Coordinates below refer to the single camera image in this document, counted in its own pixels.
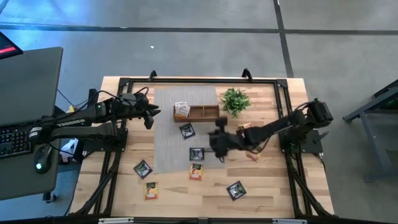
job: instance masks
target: gray mat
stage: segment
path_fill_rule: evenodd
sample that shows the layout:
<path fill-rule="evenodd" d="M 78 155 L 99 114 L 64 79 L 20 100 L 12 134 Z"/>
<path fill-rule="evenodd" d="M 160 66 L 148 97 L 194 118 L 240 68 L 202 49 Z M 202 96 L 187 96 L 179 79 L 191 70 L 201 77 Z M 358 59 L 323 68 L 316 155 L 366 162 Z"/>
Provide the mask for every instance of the gray mat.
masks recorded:
<path fill-rule="evenodd" d="M 209 147 L 208 132 L 216 128 L 214 122 L 192 123 L 195 136 L 185 139 L 180 126 L 186 123 L 175 123 L 173 106 L 176 102 L 187 102 L 188 105 L 217 105 L 216 88 L 212 86 L 179 86 L 155 90 L 155 104 L 162 110 L 156 115 L 155 122 L 155 158 L 154 172 L 176 172 L 189 170 L 193 161 L 189 161 L 190 147 Z M 223 168 L 212 152 L 205 153 L 204 168 Z"/>

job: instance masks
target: wooden tray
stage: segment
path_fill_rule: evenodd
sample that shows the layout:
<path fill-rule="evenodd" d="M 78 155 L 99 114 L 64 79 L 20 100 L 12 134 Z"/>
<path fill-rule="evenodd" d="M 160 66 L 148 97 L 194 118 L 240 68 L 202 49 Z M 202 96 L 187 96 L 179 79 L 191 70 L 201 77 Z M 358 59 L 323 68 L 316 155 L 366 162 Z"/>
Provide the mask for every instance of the wooden tray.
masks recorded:
<path fill-rule="evenodd" d="M 211 122 L 220 117 L 220 107 L 218 105 L 197 105 L 190 106 L 190 111 L 187 118 L 176 118 L 174 121 L 179 122 Z"/>

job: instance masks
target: concrete floor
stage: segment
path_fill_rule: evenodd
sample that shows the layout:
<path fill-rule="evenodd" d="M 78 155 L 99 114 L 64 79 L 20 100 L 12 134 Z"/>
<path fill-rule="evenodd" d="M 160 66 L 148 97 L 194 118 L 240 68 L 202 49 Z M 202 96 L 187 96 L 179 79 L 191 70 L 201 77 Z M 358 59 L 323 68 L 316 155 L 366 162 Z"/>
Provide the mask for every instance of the concrete floor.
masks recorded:
<path fill-rule="evenodd" d="M 279 0 L 286 29 L 396 30 L 398 2 L 390 0 Z M 276 29 L 272 0 L 9 0 L 1 24 L 115 27 Z M 105 75 L 286 77 L 278 34 L 67 32 L 2 30 L 23 50 L 62 46 L 59 89 L 72 103 L 85 100 Z M 327 102 L 335 117 L 325 128 L 325 164 L 335 213 L 397 223 L 398 178 L 364 183 L 377 169 L 362 124 L 344 115 L 397 79 L 398 35 L 287 35 L 294 77 L 310 98 Z M 61 97 L 57 105 L 68 107 Z M 0 202 L 0 220 L 65 213 L 73 181 L 58 177 L 65 200 L 53 207 L 38 197 Z M 20 214 L 17 205 L 30 207 Z"/>

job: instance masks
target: potted plant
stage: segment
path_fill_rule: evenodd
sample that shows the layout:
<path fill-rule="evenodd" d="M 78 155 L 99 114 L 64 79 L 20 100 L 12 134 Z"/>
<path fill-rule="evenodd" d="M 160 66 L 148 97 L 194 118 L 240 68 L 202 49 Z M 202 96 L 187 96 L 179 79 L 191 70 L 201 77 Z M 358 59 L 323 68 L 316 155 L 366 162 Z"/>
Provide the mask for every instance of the potted plant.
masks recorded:
<path fill-rule="evenodd" d="M 221 99 L 223 111 L 227 111 L 232 118 L 237 118 L 242 110 L 250 106 L 249 97 L 244 93 L 244 90 L 234 88 L 228 89 L 224 93 L 224 99 Z"/>

